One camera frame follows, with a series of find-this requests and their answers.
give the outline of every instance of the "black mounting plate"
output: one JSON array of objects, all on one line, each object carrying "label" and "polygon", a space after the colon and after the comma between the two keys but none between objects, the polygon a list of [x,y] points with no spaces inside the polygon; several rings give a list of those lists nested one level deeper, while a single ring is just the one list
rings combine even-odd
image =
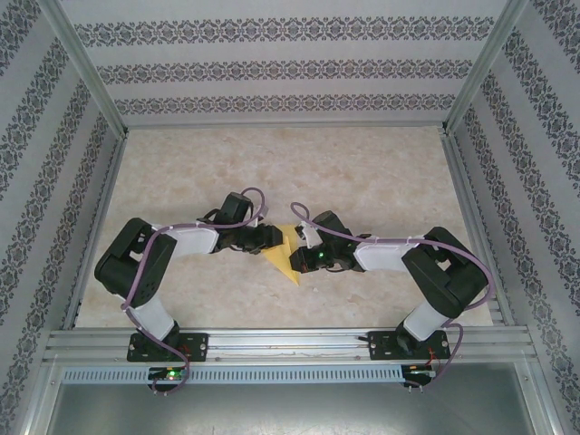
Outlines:
[{"label": "black mounting plate", "polygon": [[[208,355],[208,338],[206,333],[179,333],[178,345],[175,348],[184,353],[191,363],[203,363]],[[130,337],[127,361],[130,363],[179,363],[181,359],[165,349],[160,348],[142,333]]]},{"label": "black mounting plate", "polygon": [[369,342],[369,352],[371,360],[429,360],[431,358],[429,349],[440,360],[447,360],[450,357],[450,346],[445,331],[435,331],[413,355],[408,355],[397,344],[397,333],[395,331],[370,331],[367,334]]}]

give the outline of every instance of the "perforated metal strip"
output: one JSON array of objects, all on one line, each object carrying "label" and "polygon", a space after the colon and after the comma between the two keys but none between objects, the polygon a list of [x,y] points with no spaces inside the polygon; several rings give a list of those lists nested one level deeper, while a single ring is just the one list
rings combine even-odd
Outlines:
[{"label": "perforated metal strip", "polygon": [[[63,384],[143,384],[146,367],[79,367],[64,372]],[[188,383],[370,383],[404,382],[400,365],[192,367]]]}]

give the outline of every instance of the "yellow paper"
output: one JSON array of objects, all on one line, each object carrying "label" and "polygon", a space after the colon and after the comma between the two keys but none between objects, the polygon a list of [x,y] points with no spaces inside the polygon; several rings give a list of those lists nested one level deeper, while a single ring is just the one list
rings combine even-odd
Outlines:
[{"label": "yellow paper", "polygon": [[262,251],[267,260],[276,266],[280,272],[286,275],[296,285],[298,283],[298,272],[292,270],[290,266],[290,255],[298,248],[298,239],[295,226],[293,225],[276,225],[282,231],[284,243]]}]

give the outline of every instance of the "enclosure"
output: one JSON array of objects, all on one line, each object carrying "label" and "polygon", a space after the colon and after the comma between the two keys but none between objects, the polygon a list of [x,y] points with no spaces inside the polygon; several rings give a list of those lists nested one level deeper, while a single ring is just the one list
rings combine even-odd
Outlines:
[{"label": "enclosure", "polygon": [[[579,6],[0,1],[0,433],[580,432]],[[163,303],[207,359],[154,397],[96,261],[130,218],[248,186],[277,225],[301,201],[469,247],[498,291],[445,378],[409,394],[359,340],[421,302],[409,276],[296,286],[221,252],[169,266]]]}]

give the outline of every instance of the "beige floor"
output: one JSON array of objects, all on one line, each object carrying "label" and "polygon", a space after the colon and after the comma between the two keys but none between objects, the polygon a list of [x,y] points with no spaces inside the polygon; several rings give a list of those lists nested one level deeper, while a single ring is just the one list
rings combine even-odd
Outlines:
[{"label": "beige floor", "polygon": [[[353,233],[466,229],[435,128],[136,130],[130,134],[97,248],[129,218],[191,221],[230,191],[258,186],[272,223],[296,224],[288,205],[333,210]],[[160,288],[181,326],[395,326],[422,300],[408,274],[301,276],[298,287],[262,256],[224,251],[172,261]],[[120,300],[91,278],[77,326],[130,326]],[[462,323],[491,324],[486,306]]]}]

